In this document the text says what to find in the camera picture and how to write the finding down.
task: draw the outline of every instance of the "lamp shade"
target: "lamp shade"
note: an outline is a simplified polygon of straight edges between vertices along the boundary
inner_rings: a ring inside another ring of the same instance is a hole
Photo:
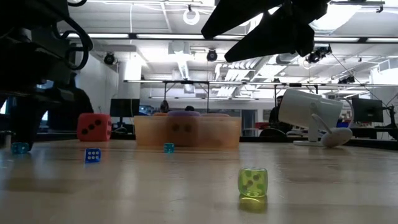
[[[324,99],[320,95],[288,89],[279,109],[279,120],[295,126],[309,128],[311,115],[316,113],[329,128],[336,127],[343,102]]]

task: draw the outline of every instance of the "yellow-green die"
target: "yellow-green die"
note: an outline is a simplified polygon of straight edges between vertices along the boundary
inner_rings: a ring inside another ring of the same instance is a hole
[[[264,168],[243,167],[239,170],[239,192],[248,197],[263,197],[267,194],[268,173]]]

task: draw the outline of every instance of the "lamp base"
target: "lamp base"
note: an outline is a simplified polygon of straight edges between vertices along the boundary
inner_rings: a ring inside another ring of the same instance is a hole
[[[316,146],[316,147],[320,147],[323,146],[321,142],[310,142],[310,141],[294,141],[293,145],[296,146]]]

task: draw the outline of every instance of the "security camera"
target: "security camera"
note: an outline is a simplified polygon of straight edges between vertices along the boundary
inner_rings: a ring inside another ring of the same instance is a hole
[[[104,58],[104,63],[107,65],[115,65],[118,62],[116,57],[114,56],[114,52],[108,52],[106,53],[106,56]]]
[[[217,53],[215,49],[210,49],[207,53],[207,61],[214,62],[217,60]]]

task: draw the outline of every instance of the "wooden table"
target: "wooden table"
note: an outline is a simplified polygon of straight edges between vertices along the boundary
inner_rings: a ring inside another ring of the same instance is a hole
[[[100,147],[102,161],[84,164]],[[242,143],[239,151],[135,149],[134,141],[0,150],[0,223],[397,223],[398,154]],[[239,199],[242,166],[269,172],[267,197]]]

